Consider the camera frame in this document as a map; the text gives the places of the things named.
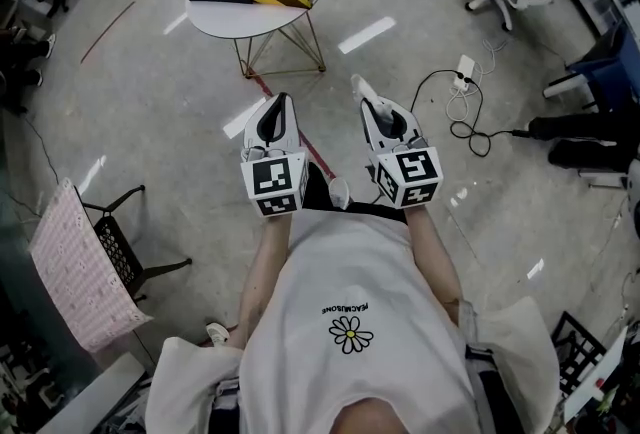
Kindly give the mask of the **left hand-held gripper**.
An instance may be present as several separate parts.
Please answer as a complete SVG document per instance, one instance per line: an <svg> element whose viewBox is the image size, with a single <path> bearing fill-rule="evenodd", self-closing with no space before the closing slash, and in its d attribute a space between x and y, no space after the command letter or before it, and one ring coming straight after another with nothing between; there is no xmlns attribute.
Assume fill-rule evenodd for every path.
<svg viewBox="0 0 640 434"><path fill-rule="evenodd" d="M244 142L241 171L256 212L269 218L301 210L309 175L308 154L301 143L291 96L279 93L261 105L245 125Z"/></svg>

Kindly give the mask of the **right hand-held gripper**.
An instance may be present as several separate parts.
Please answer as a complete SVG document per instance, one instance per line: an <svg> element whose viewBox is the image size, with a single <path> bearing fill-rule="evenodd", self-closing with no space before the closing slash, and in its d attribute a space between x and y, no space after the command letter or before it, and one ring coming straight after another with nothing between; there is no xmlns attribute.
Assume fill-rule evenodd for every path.
<svg viewBox="0 0 640 434"><path fill-rule="evenodd" d="M360 115L369 144L367 169L382 196L397 210L430 202L444 174L436 148L416 131L413 114L382 97L363 99Z"/></svg>

